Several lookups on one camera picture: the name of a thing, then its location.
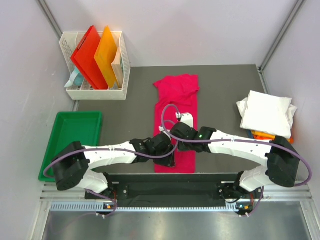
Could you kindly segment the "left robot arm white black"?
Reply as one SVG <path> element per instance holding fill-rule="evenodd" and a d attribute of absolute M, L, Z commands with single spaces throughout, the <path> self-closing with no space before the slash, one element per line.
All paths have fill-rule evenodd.
<path fill-rule="evenodd" d="M 114 186 L 110 176 L 96 172 L 97 168 L 149 160 L 163 167 L 174 167 L 175 149 L 171 138 L 163 132 L 153 138 L 132 139 L 102 147 L 74 141 L 52 159 L 49 168 L 58 191 L 80 188 L 106 199 L 114 194 Z"/>

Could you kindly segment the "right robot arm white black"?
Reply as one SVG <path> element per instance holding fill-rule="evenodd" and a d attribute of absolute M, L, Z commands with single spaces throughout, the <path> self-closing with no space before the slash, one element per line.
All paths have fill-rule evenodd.
<path fill-rule="evenodd" d="M 239 172 L 235 182 L 222 189 L 222 196 L 228 199 L 245 198 L 271 184 L 285 188 L 295 186 L 300 160 L 292 145 L 281 136 L 258 143 L 210 127 L 197 131 L 182 122 L 176 123 L 170 133 L 183 140 L 183 150 L 230 155 L 258 164 L 252 170 Z"/>

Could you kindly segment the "magenta t shirt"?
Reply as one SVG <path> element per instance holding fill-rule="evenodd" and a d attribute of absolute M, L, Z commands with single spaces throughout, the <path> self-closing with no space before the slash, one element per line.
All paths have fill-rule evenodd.
<path fill-rule="evenodd" d="M 183 74 L 178 76 L 166 76 L 153 84 L 158 91 L 158 102 L 154 109 L 153 134 L 160 133 L 161 115 L 169 104 L 177 106 L 180 113 L 190 113 L 193 116 L 194 128 L 198 128 L 198 98 L 200 90 L 198 76 Z M 165 174 L 193 174 L 196 170 L 196 153 L 194 151 L 174 152 L 174 167 L 154 165 L 156 173 Z"/>

